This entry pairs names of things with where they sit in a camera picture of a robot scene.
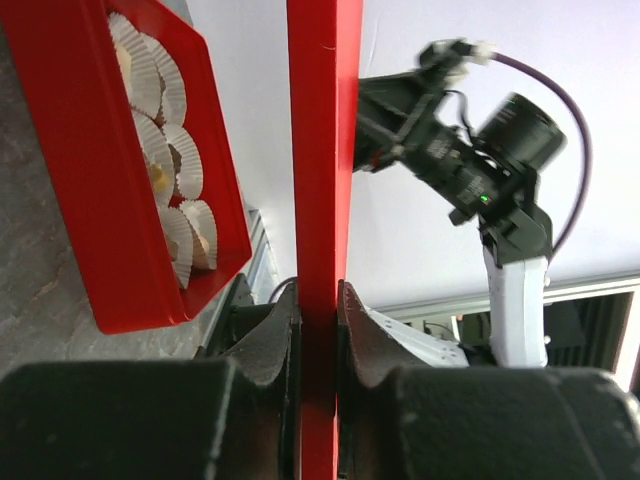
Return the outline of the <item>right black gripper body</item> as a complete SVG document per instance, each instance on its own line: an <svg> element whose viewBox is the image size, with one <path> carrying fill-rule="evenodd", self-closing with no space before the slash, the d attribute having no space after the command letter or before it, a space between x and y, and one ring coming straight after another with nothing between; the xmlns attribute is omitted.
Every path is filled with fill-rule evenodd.
<svg viewBox="0 0 640 480"><path fill-rule="evenodd" d="M474 154L436 119L463 63L446 54L426 67L362 79L353 170L374 173L398 162L429 185L473 182Z"/></svg>

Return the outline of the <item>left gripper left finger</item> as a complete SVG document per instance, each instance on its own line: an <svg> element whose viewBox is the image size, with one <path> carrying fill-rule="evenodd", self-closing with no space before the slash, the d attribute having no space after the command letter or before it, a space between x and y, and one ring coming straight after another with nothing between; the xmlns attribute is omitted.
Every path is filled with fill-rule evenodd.
<svg viewBox="0 0 640 480"><path fill-rule="evenodd" d="M1 383L1 475L294 479L300 327L290 284L215 357L22 366Z"/></svg>

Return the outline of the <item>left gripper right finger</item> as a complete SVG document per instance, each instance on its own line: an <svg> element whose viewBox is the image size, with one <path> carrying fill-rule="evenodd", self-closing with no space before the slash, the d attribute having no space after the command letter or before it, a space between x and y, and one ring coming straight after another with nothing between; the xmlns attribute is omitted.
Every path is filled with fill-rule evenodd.
<svg viewBox="0 0 640 480"><path fill-rule="evenodd" d="M436 368L338 287L343 479L635 479L639 403L605 371Z"/></svg>

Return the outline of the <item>red box lid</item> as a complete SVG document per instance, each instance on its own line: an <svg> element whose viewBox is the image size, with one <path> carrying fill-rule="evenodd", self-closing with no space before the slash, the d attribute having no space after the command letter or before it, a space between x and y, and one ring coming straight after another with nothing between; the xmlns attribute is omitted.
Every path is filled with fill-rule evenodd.
<svg viewBox="0 0 640 480"><path fill-rule="evenodd" d="M338 283L347 264L363 4L287 4L298 304L300 476L337 476Z"/></svg>

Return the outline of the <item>cream oval chocolate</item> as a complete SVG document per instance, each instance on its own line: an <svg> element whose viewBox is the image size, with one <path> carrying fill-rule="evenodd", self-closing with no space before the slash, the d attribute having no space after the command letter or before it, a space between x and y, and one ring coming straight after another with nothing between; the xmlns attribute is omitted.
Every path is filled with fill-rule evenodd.
<svg viewBox="0 0 640 480"><path fill-rule="evenodd" d="M169 188L170 178L160 165L150 164L148 166L148 174L155 194L162 194Z"/></svg>

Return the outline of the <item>red chocolate box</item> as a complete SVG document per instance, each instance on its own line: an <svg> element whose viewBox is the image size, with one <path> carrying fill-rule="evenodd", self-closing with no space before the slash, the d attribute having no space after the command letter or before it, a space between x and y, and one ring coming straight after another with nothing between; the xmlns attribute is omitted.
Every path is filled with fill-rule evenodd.
<svg viewBox="0 0 640 480"><path fill-rule="evenodd" d="M176 60L185 126L204 167L218 265L174 275L107 16L118 12ZM242 195L204 38L158 1L5 1L1 25L99 329L194 319L251 256Z"/></svg>

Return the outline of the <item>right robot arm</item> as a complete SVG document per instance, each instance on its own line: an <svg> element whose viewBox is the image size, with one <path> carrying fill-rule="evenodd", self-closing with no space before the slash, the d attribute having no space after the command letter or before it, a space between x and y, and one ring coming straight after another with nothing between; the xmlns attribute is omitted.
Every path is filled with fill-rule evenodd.
<svg viewBox="0 0 640 480"><path fill-rule="evenodd" d="M451 223L472 219L487 271L489 346L503 367L544 367L544 277L553 253L553 225L536 202L540 170L563 148L557 124L512 93L479 133L463 138L437 112L454 94L449 76L461 66L455 50L428 54L418 68L360 80L354 168L409 170L452 207Z"/></svg>

